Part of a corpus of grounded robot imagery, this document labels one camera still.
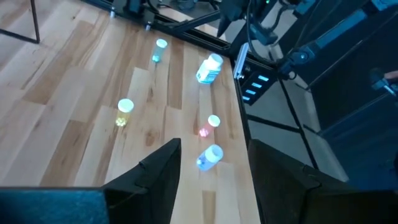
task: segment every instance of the wooden plank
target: wooden plank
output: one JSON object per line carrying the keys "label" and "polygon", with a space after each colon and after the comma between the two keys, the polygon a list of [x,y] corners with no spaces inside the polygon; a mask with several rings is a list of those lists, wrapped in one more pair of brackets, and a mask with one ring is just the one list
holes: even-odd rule
{"label": "wooden plank", "polygon": [[80,2],[61,3],[58,8],[62,10],[57,8],[59,13],[52,14],[40,28],[40,45],[25,44],[3,70],[0,69],[0,86],[29,89],[65,45],[78,24],[77,21],[71,22],[71,18],[78,14],[81,7]]}
{"label": "wooden plank", "polygon": [[240,139],[228,141],[225,149],[228,149],[229,154],[233,155],[230,158],[232,164],[234,164],[235,186],[241,223],[260,223],[258,207],[256,203],[253,203],[256,202],[256,195],[253,191],[254,185],[248,163],[246,144]]}
{"label": "wooden plank", "polygon": [[155,32],[154,36],[156,37],[154,41],[156,41],[159,38],[164,39],[167,41],[168,46],[165,49],[162,56],[162,60],[159,63],[155,63],[151,60],[152,58],[151,55],[153,53],[153,50],[150,51],[148,70],[154,75],[152,83],[150,84],[147,102],[166,106],[168,95],[165,93],[167,93],[169,89],[169,66],[170,66],[170,59],[172,57],[171,56],[172,49],[170,47],[170,43],[172,38],[160,32]]}
{"label": "wooden plank", "polygon": [[137,39],[140,39],[139,32],[134,26],[128,26],[116,64],[110,71],[111,79],[104,96],[104,106],[117,108],[118,101],[128,95],[136,60],[140,57],[137,48],[141,42]]}
{"label": "wooden plank", "polygon": [[181,138],[182,133],[182,112],[166,106],[164,115],[164,144],[173,138]]}
{"label": "wooden plank", "polygon": [[1,1],[0,29],[6,29],[25,13],[30,6],[29,1]]}
{"label": "wooden plank", "polygon": [[[32,13],[28,8],[30,7],[30,3],[23,2],[20,7],[17,9],[17,14],[12,16],[13,21],[8,21],[7,30],[11,32],[15,32],[24,36],[32,36],[34,34],[34,26],[32,23]],[[53,10],[58,5],[59,1],[53,0],[38,0],[36,1],[36,11],[37,11],[37,20],[39,26],[42,25],[43,21],[46,21],[48,16],[51,15]],[[11,55],[15,55],[19,49],[26,42],[21,40],[17,40],[12,37],[8,37],[5,35],[0,36],[0,69],[8,63]]]}
{"label": "wooden plank", "polygon": [[183,131],[190,134],[197,134],[199,129],[199,83],[195,76],[199,69],[198,57],[197,47],[184,43],[182,111],[186,125],[184,125]]}
{"label": "wooden plank", "polygon": [[83,159],[92,125],[69,121],[44,173],[41,186],[72,186]]}
{"label": "wooden plank", "polygon": [[199,183],[199,169],[196,166],[198,137],[184,134],[182,138],[182,158],[180,183],[178,185],[171,223],[202,224],[203,197]]}
{"label": "wooden plank", "polygon": [[106,182],[127,172],[162,145],[163,120],[163,106],[145,105],[141,113],[131,113],[130,122],[119,129]]}
{"label": "wooden plank", "polygon": [[215,224],[216,218],[216,192],[204,190],[203,197],[203,219],[204,224]]}
{"label": "wooden plank", "polygon": [[98,7],[85,4],[84,7],[79,11],[78,15],[74,18],[77,21],[86,21],[90,24],[96,24],[100,15],[108,14],[109,12],[104,11]]}
{"label": "wooden plank", "polygon": [[[142,122],[150,121],[142,117],[146,115],[146,107],[148,106],[146,105],[147,94],[142,93],[148,93],[151,81],[152,76],[147,70],[134,69],[127,93],[127,98],[134,102],[134,110],[131,113],[131,118],[127,126],[120,128],[118,131],[105,182],[109,182],[133,168],[145,157],[144,155],[149,154],[143,151],[143,147],[149,143],[153,145],[154,140],[152,140],[152,135],[154,134],[155,138],[159,138],[160,136],[156,131],[154,133],[150,131],[147,133],[149,134],[148,137],[146,137],[142,124]],[[156,114],[164,112],[163,110],[159,112],[159,109],[157,108],[158,112],[155,112]]]}
{"label": "wooden plank", "polygon": [[78,51],[78,49],[86,47],[82,46],[82,39],[89,36],[93,28],[93,25],[87,22],[79,22],[66,46],[51,62],[34,86],[27,91],[24,100],[44,105],[47,104],[68,68],[71,65],[77,65],[77,59],[81,59],[82,55],[76,52],[84,53]]}
{"label": "wooden plank", "polygon": [[21,99],[25,91],[2,86],[0,88],[0,119]]}
{"label": "wooden plank", "polygon": [[137,44],[133,56],[135,66],[137,68],[148,70],[149,65],[152,63],[152,53],[155,49],[155,35],[153,35],[152,31],[148,32],[144,29],[139,29],[134,41]]}
{"label": "wooden plank", "polygon": [[239,216],[234,166],[219,162],[217,172],[216,223],[243,223]]}
{"label": "wooden plank", "polygon": [[95,118],[95,113],[98,112],[102,104],[106,90],[108,90],[109,96],[109,89],[111,87],[116,88],[115,83],[113,85],[107,84],[111,82],[112,78],[115,79],[116,76],[121,75],[118,71],[112,70],[117,66],[116,60],[122,56],[121,51],[125,48],[123,40],[128,36],[126,28],[126,25],[121,21],[111,21],[106,28],[97,49],[88,60],[86,67],[92,69],[93,72],[90,73],[85,90],[72,114],[72,119],[88,122],[89,118]]}
{"label": "wooden plank", "polygon": [[167,92],[167,105],[175,109],[182,109],[182,82],[183,82],[183,61],[184,44],[182,40],[173,38],[171,41],[171,51],[169,65],[169,89]]}
{"label": "wooden plank", "polygon": [[118,133],[116,110],[102,106],[75,179],[75,186],[102,186]]}
{"label": "wooden plank", "polygon": [[44,105],[21,100],[0,119],[0,184],[44,108]]}
{"label": "wooden plank", "polygon": [[71,68],[4,178],[6,185],[39,185],[83,91],[84,70]]}

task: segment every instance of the black panel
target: black panel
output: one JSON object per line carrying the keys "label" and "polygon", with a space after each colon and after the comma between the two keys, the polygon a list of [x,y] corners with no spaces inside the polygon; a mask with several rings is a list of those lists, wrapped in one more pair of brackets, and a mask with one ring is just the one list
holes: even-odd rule
{"label": "black panel", "polygon": [[352,191],[258,140],[250,141],[248,154],[263,223],[300,223],[306,196],[315,189]]}
{"label": "black panel", "polygon": [[385,94],[338,123],[323,137],[329,142],[350,184],[363,190],[398,189],[398,108]]}
{"label": "black panel", "polygon": [[111,223],[170,223],[180,165],[181,140],[172,139],[104,185]]}
{"label": "black panel", "polygon": [[369,72],[398,70],[398,16],[318,82],[312,93],[322,129],[327,129],[385,93],[371,88]]}
{"label": "black panel", "polygon": [[311,195],[302,223],[398,223],[398,195],[393,191],[325,192]]}
{"label": "black panel", "polygon": [[107,224],[104,195],[96,189],[2,189],[0,223]]}
{"label": "black panel", "polygon": [[[304,33],[305,38],[299,43],[298,46],[306,44],[311,40],[315,40],[327,30],[337,25],[337,23],[346,18],[356,9],[360,8],[365,2],[367,2],[367,0],[343,1],[336,8],[334,13],[330,14],[321,23],[321,25],[317,26],[317,24],[322,21],[323,18],[330,12],[330,10],[336,5],[336,1],[323,0],[306,28],[306,32]],[[396,10],[397,8],[393,7],[367,18],[365,21],[341,35],[330,45],[325,47],[321,52],[319,52],[319,54],[317,54],[317,57],[314,61],[307,65],[297,67],[295,72],[297,72],[300,77],[303,78],[308,84],[312,83],[319,75],[321,75],[340,57],[347,53],[350,48],[377,30],[377,28],[380,27],[384,21],[388,20],[388,18],[390,18],[396,12]],[[292,28],[288,30],[283,38],[281,38],[280,46],[285,54],[290,51],[296,43],[308,17],[309,13],[307,13],[305,17],[300,18],[298,22],[296,22]]]}

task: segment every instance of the metal bar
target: metal bar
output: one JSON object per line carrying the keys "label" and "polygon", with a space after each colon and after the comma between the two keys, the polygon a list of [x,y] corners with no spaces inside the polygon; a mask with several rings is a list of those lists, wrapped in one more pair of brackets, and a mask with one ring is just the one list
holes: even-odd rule
{"label": "metal bar", "polygon": [[296,125],[298,126],[298,128],[299,128],[299,130],[300,130],[299,133],[300,133],[300,135],[301,135],[301,138],[303,139],[303,142],[304,142],[305,148],[306,148],[306,150],[307,150],[308,156],[310,157],[312,166],[313,166],[314,169],[319,170],[317,161],[315,160],[315,158],[314,158],[314,156],[313,156],[313,153],[312,153],[312,151],[311,151],[310,144],[308,143],[307,138],[305,137],[305,133],[304,133],[303,127],[301,126],[299,117],[297,116],[297,113],[296,113],[296,111],[294,110],[294,106],[293,106],[292,100],[290,99],[289,93],[288,93],[287,90],[286,90],[286,86],[285,86],[285,84],[284,84],[284,81],[281,79],[281,77],[278,77],[278,81],[279,81],[280,86],[282,87],[282,90],[283,90],[284,95],[285,95],[285,97],[286,97],[287,106],[289,106],[289,110],[290,110],[290,112],[292,113],[293,119],[294,119]]}
{"label": "metal bar", "polygon": [[[263,1],[263,4],[259,9],[257,9],[258,12],[261,12],[260,16],[258,17],[259,21],[263,21],[268,13],[272,10],[272,8],[275,6],[276,2],[278,0],[271,0],[270,3],[266,4],[265,1]],[[229,54],[231,56],[236,56],[238,55],[241,46],[248,41],[248,35],[247,35],[247,27],[246,23],[244,23],[242,29],[239,31],[235,39],[231,43],[231,48],[229,49]]]}
{"label": "metal bar", "polygon": [[263,118],[260,118],[260,117],[257,117],[257,116],[251,115],[251,114],[247,114],[246,116],[248,117],[248,120],[255,121],[257,123],[266,124],[266,125],[269,125],[269,126],[272,126],[272,127],[275,127],[275,128],[283,129],[283,130],[286,130],[286,131],[291,131],[291,132],[294,132],[294,133],[300,133],[300,129],[299,128],[291,127],[291,126],[286,125],[286,124],[276,123],[274,121],[269,121],[267,119],[263,119]]}
{"label": "metal bar", "polygon": [[243,65],[244,65],[244,61],[246,59],[246,55],[248,54],[248,50],[249,50],[249,44],[245,43],[242,45],[241,50],[239,51],[239,55],[236,59],[236,65],[234,67],[234,78],[235,79],[239,79],[242,77],[242,69],[243,69]]}
{"label": "metal bar", "polygon": [[[230,59],[230,62],[231,62],[231,66],[234,67],[235,66],[234,61]],[[234,83],[235,83],[236,97],[237,97],[238,106],[239,106],[239,113],[241,114],[244,140],[246,142],[246,147],[248,147],[249,142],[251,140],[251,133],[250,133],[250,129],[249,129],[248,118],[246,117],[246,110],[244,108],[241,85],[239,83],[239,80],[237,80],[237,79],[234,79]]]}
{"label": "metal bar", "polygon": [[314,129],[310,128],[309,126],[307,126],[306,124],[303,124],[303,128],[307,129],[308,131],[310,131],[313,134],[316,134],[317,136],[320,136],[319,133],[317,131],[315,131]]}
{"label": "metal bar", "polygon": [[199,18],[196,19],[192,19],[190,21],[187,22],[181,22],[180,25],[177,26],[173,26],[172,29],[174,32],[184,32],[187,31],[189,29],[193,29],[195,27],[198,27],[200,25],[209,23],[209,22],[213,22],[217,19],[220,18],[220,10],[217,10],[215,12],[209,13],[207,15],[201,16]]}
{"label": "metal bar", "polygon": [[9,37],[13,37],[15,39],[30,42],[33,44],[39,44],[40,43],[40,33],[39,33],[39,25],[37,23],[36,5],[35,5],[34,0],[30,0],[30,6],[32,7],[32,15],[33,15],[33,23],[34,23],[34,27],[35,27],[36,39],[32,39],[30,37],[25,37],[23,35],[16,34],[14,32],[10,32],[5,29],[0,29],[0,34],[4,34]]}
{"label": "metal bar", "polygon": [[36,33],[36,44],[38,44],[38,43],[40,43],[40,32],[39,32],[39,24],[37,22],[35,0],[30,0],[30,5],[32,6],[33,23],[35,26],[35,33]]}
{"label": "metal bar", "polygon": [[[107,11],[109,11],[112,6],[112,4],[110,4],[110,3],[107,3],[104,1],[99,1],[99,0],[82,0],[82,1],[92,4],[96,7],[102,8]],[[138,24],[145,24],[145,21],[143,21],[142,17],[134,17],[133,15],[125,13],[124,11],[116,10],[116,15],[121,16],[126,19],[129,19]],[[155,23],[153,23],[151,28],[159,30],[165,34],[179,38],[179,39],[189,42],[191,44],[197,45],[199,47],[203,47],[204,49],[210,50],[216,54],[220,54],[220,55],[223,55],[223,56],[229,57],[229,58],[231,58],[231,57],[233,57],[234,59],[236,58],[237,55],[230,54],[231,44],[229,42],[221,40],[219,38],[216,38],[210,34],[202,32],[198,29],[190,29],[190,30],[186,30],[185,32],[176,32],[175,30],[172,29],[170,24],[178,24],[178,23],[179,23],[179,21],[171,19],[167,16],[163,16],[161,14],[156,14],[155,15]],[[250,68],[252,70],[260,70],[263,72],[275,69],[275,67],[271,67],[269,65],[262,64],[250,52],[248,52],[248,54],[246,56],[245,64],[250,66]]]}
{"label": "metal bar", "polygon": [[9,37],[13,37],[13,38],[16,38],[16,39],[19,39],[19,40],[22,40],[22,41],[26,41],[26,42],[30,42],[30,43],[33,43],[33,44],[38,44],[37,40],[35,40],[35,39],[29,38],[29,37],[25,37],[23,35],[19,35],[19,34],[13,33],[13,32],[9,32],[9,31],[6,31],[4,29],[0,29],[0,34],[4,34],[4,35],[7,35]]}

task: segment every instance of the bottle label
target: bottle label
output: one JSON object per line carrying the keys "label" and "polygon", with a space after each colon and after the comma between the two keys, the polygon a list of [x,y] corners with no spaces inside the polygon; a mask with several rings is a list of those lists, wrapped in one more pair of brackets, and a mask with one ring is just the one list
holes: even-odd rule
{"label": "bottle label", "polygon": [[198,70],[197,79],[200,83],[209,83],[210,84],[216,79],[219,72],[220,72],[220,69],[217,69],[217,70],[207,69],[206,63],[203,62]]}

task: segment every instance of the black cable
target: black cable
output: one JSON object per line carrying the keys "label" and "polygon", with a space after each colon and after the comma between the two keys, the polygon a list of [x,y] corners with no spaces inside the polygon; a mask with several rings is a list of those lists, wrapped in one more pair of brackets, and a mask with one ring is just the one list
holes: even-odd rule
{"label": "black cable", "polygon": [[[283,12],[285,12],[286,10],[289,10],[289,9],[294,9],[294,7],[295,7],[294,5],[287,5],[287,4],[286,4],[286,5],[283,5],[283,6],[279,9],[278,14],[277,14],[277,17],[276,17],[276,20],[275,20],[274,24],[272,25],[272,27],[269,29],[269,32],[270,32],[270,33],[271,33],[272,31],[274,31],[275,28],[278,26],[279,21],[280,21],[280,18],[282,17]],[[266,58],[264,58],[264,57],[261,57],[261,56],[257,53],[257,51],[255,50],[255,48],[254,48],[254,46],[253,46],[253,43],[252,43],[252,41],[251,41],[251,38],[250,38],[250,19],[251,19],[250,12],[251,12],[254,8],[256,8],[256,2],[254,2],[254,4],[253,4],[253,3],[252,3],[252,0],[250,0],[250,1],[249,1],[249,4],[248,4],[248,9],[247,9],[247,12],[246,12],[246,28],[247,28],[246,33],[247,33],[247,35],[248,35],[248,44],[249,44],[250,51],[252,52],[253,56],[255,56],[260,62],[262,62],[262,63],[264,63],[264,64],[267,64],[267,65],[275,65],[275,64],[276,64],[275,62],[273,62],[273,61],[271,61],[271,60],[269,60],[269,59],[266,59]]]}
{"label": "black cable", "polygon": [[162,4],[162,3],[159,3],[159,4],[157,5],[157,7],[167,7],[167,8],[171,8],[171,9],[172,9],[172,7],[169,6],[168,4]]}
{"label": "black cable", "polygon": [[279,9],[278,14],[276,15],[276,20],[275,20],[274,24],[272,25],[272,27],[270,28],[270,32],[273,32],[273,31],[276,29],[276,27],[277,27],[278,24],[279,24],[280,18],[282,17],[282,14],[283,14],[285,11],[289,10],[289,9],[294,9],[294,7],[293,7],[293,6],[288,6],[288,5],[286,5],[286,6],[282,6],[282,7]]}
{"label": "black cable", "polygon": [[246,34],[248,36],[248,44],[249,44],[250,51],[253,54],[253,56],[255,56],[261,63],[264,63],[266,65],[275,65],[276,64],[275,62],[261,57],[255,50],[253,43],[251,42],[251,38],[250,38],[250,10],[251,10],[250,7],[252,6],[251,3],[252,3],[252,0],[249,1],[248,9],[246,12]]}
{"label": "black cable", "polygon": [[284,2],[284,0],[278,0],[279,4],[283,5],[283,6],[287,6],[288,4],[286,2]]}

